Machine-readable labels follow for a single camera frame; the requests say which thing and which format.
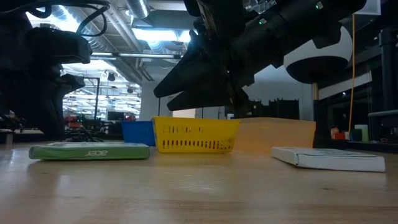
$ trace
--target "blue box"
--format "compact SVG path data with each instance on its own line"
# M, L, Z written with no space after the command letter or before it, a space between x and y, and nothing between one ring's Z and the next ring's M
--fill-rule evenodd
M124 142L142 143L147 146L156 145L152 121L124 121L122 129Z

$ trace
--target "wooden table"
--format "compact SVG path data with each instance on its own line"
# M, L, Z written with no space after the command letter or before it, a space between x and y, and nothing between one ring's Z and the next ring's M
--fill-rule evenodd
M43 162L0 151L0 222L398 223L398 156L384 173L298 169L266 154Z

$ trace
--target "yellow basket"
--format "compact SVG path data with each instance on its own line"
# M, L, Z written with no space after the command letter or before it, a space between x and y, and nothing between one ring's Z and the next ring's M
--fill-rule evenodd
M231 152L239 128L237 120L154 117L160 152Z

